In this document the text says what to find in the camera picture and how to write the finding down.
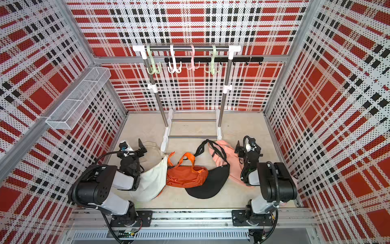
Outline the pink fabric bag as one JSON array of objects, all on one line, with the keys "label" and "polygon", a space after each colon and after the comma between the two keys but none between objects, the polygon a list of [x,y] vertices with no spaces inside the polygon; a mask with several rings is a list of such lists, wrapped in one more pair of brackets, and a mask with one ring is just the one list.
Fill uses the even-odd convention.
[{"label": "pink fabric bag", "polygon": [[216,163],[216,166],[219,167],[229,163],[230,164],[229,178],[240,185],[248,187],[241,180],[241,172],[244,165],[243,163],[241,163],[238,154],[235,153],[235,149],[224,140],[218,140],[216,141],[216,143],[218,144],[218,146],[214,145],[214,147],[217,148],[218,151],[221,151],[220,148],[222,148],[226,154],[226,161],[224,161],[219,155],[217,155],[215,149],[210,144],[208,144],[209,152],[213,158],[213,161]]}]

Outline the cream fabric bag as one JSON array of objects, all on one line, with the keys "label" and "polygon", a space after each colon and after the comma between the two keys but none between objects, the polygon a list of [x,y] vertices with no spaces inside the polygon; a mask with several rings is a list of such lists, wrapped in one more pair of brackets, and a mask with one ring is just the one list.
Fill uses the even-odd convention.
[{"label": "cream fabric bag", "polygon": [[130,192],[130,199],[136,202],[147,202],[157,197],[166,186],[168,156],[160,150],[160,147],[152,141],[146,141],[148,152],[160,156],[160,162],[152,166],[148,171],[141,173],[139,187]]}]

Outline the black fabric bag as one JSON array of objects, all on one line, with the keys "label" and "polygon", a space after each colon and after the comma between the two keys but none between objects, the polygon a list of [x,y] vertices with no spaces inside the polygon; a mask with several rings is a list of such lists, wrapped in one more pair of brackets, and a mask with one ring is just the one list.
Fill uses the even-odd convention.
[{"label": "black fabric bag", "polygon": [[212,149],[211,155],[217,167],[208,171],[208,176],[201,186],[185,189],[188,195],[197,199],[210,199],[217,195],[230,175],[230,164],[227,159],[227,154],[222,146],[216,142],[209,139],[204,140],[197,148],[195,157],[205,151],[206,144]]}]

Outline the orange fabric bag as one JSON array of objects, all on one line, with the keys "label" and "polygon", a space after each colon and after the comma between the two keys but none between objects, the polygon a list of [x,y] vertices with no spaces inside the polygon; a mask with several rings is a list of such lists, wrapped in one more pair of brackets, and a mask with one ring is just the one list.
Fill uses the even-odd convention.
[{"label": "orange fabric bag", "polygon": [[185,189],[203,185],[209,174],[208,169],[202,166],[196,166],[196,157],[189,152],[186,152],[179,162],[174,165],[171,162],[171,157],[174,154],[172,152],[168,156],[166,185]]}]

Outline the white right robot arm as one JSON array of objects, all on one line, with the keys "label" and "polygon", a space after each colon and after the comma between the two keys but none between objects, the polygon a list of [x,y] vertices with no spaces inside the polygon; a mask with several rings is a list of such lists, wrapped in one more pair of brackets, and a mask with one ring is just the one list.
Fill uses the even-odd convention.
[{"label": "white right robot arm", "polygon": [[295,200],[297,184],[284,163],[261,162],[263,156],[256,139],[245,136],[235,152],[243,160],[240,179],[247,186],[260,187],[261,194],[249,200],[244,210],[232,211],[234,226],[272,226],[279,207]]}]

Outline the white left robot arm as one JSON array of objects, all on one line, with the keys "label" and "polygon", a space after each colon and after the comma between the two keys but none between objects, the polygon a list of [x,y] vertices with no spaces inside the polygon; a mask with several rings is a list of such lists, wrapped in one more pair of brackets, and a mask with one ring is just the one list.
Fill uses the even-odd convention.
[{"label": "white left robot arm", "polygon": [[108,224],[115,227],[142,226],[143,220],[135,210],[134,203],[124,200],[112,189],[134,192],[138,189],[144,168],[139,159],[147,149],[138,140],[138,150],[132,150],[123,141],[118,151],[98,157],[94,163],[72,184],[68,191],[69,201],[84,208],[97,209],[103,217],[111,216]]}]

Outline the light green hook right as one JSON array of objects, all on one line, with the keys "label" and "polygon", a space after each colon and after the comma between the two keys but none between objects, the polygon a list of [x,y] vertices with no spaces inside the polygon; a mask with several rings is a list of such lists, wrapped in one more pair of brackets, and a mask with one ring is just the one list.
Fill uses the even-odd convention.
[{"label": "light green hook right", "polygon": [[208,65],[208,67],[205,67],[204,68],[204,71],[208,74],[211,74],[212,76],[215,75],[215,73],[217,73],[217,70],[215,68],[215,58],[217,56],[217,48],[215,45],[212,45],[212,56],[211,56],[211,61]]}]

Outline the light green hook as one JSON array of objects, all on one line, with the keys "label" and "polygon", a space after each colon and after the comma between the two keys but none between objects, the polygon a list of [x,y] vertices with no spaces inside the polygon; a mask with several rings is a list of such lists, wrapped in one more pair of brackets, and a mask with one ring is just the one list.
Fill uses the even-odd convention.
[{"label": "light green hook", "polygon": [[147,52],[147,55],[150,59],[150,67],[147,69],[148,74],[150,74],[150,75],[160,74],[161,63],[157,64],[155,62],[150,45],[146,45],[146,52]]},{"label": "light green hook", "polygon": [[212,76],[215,75],[215,73],[217,73],[217,70],[215,68],[215,58],[217,56],[217,48],[215,45],[212,45],[212,56],[211,56],[211,61],[208,65],[208,67],[205,67],[204,68],[204,71],[208,74],[211,74]]}]

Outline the pink plastic hook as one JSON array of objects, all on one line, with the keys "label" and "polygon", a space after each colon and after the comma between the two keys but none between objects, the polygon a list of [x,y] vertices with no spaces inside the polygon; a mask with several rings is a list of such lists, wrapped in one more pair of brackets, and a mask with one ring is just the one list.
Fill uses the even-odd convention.
[{"label": "pink plastic hook", "polygon": [[191,45],[191,61],[186,64],[186,69],[187,70],[192,70],[192,71],[195,71],[197,69],[200,68],[200,62],[198,62],[198,65],[196,66],[196,63],[195,63],[195,47],[193,45]]}]

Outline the light green hook left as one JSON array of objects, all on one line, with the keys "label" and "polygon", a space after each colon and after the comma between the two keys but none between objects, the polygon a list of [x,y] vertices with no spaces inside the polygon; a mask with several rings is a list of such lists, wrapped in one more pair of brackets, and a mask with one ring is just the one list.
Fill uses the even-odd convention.
[{"label": "light green hook left", "polygon": [[146,45],[146,52],[147,52],[147,55],[150,59],[150,67],[147,69],[148,74],[150,74],[150,75],[160,74],[161,63],[157,64],[155,62],[150,45]]}]

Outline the white plastic hook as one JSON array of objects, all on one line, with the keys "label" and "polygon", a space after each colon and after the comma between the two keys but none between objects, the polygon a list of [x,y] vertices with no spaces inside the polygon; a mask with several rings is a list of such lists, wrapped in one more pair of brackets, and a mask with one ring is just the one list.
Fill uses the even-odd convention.
[{"label": "white plastic hook", "polygon": [[181,73],[182,71],[182,62],[180,62],[180,66],[177,67],[177,61],[176,61],[176,57],[175,57],[175,48],[174,48],[174,45],[171,44],[170,45],[170,55],[171,55],[171,58],[172,58],[172,62],[168,62],[168,72],[170,74],[174,74],[174,73]]}]

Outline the white and steel garment rack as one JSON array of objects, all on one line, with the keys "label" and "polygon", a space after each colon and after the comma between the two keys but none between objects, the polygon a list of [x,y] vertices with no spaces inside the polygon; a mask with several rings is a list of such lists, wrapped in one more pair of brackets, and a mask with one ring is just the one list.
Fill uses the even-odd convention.
[{"label": "white and steel garment rack", "polygon": [[[151,47],[152,52],[153,51],[168,51],[168,52],[170,52],[170,46],[150,46],[150,47]],[[195,47],[195,54],[197,51],[209,51],[212,54],[212,46],[194,46],[194,47]],[[174,45],[174,48],[175,48],[175,52],[189,51],[191,53],[191,51],[192,51],[190,45],[187,45],[187,46]],[[153,77],[155,74],[154,75],[148,74],[149,84],[147,87],[153,93],[153,95],[156,99],[157,107],[161,113],[161,116],[162,116],[162,119],[163,119],[163,122],[165,125],[165,132],[164,132],[164,136],[163,136],[162,143],[160,146],[161,151],[163,151],[163,152],[167,151],[170,139],[180,139],[180,138],[184,138],[184,139],[186,139],[186,138],[187,139],[201,138],[201,139],[217,139],[217,140],[222,139],[221,125],[222,125],[223,114],[225,111],[226,99],[227,99],[228,92],[230,92],[233,88],[233,86],[230,84],[230,76],[231,76],[231,69],[233,66],[233,58],[234,58],[236,53],[241,51],[242,47],[240,45],[229,45],[229,46],[216,46],[216,48],[217,48],[217,53],[220,51],[223,51],[223,52],[226,52],[228,55],[228,62],[227,62],[226,68],[225,68],[225,77],[224,77],[224,82],[223,82],[223,87],[222,87],[221,105],[220,105],[219,109],[215,110],[216,119],[213,120],[216,123],[216,135],[212,135],[212,136],[207,136],[207,135],[206,136],[194,136],[194,135],[174,136],[174,135],[171,135],[172,122],[176,121],[174,119],[174,111],[172,109],[170,109],[168,112],[168,115],[165,115],[165,111],[163,109],[162,102],[161,102],[160,95],[159,95],[159,90],[157,88],[157,85],[156,85],[154,77]],[[140,53],[141,58],[142,58],[143,63],[144,63],[144,66],[145,66],[146,71],[147,71],[147,69],[150,67],[150,59],[149,59],[147,52],[146,52],[146,45],[135,45],[135,46],[133,46],[133,51]]]}]

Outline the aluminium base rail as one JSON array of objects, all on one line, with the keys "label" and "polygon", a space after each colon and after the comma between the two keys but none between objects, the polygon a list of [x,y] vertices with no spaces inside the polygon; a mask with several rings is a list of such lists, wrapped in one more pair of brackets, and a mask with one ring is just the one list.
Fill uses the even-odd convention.
[{"label": "aluminium base rail", "polygon": [[[253,243],[255,234],[267,234],[272,229],[271,217],[258,224],[246,222],[243,209],[144,209],[140,211],[144,225],[114,227],[118,238],[133,244],[220,242]],[[101,213],[97,210],[77,210],[60,241],[62,244],[115,243]],[[281,208],[274,232],[268,244],[320,244],[320,233],[312,212],[307,208]]]}]

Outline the black wall hook rail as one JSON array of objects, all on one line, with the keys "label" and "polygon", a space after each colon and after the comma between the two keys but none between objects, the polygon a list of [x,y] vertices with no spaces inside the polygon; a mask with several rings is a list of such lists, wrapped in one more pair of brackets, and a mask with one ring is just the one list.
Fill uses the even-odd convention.
[{"label": "black wall hook rail", "polygon": [[[194,63],[211,63],[211,57],[205,57],[205,58],[200,58],[200,57],[195,57],[194,58]],[[235,57],[233,58],[233,63],[262,63],[264,61],[264,57]],[[191,63],[192,58],[176,58],[176,63]],[[222,58],[222,57],[217,57],[214,59],[215,63],[227,63],[228,58]]]}]

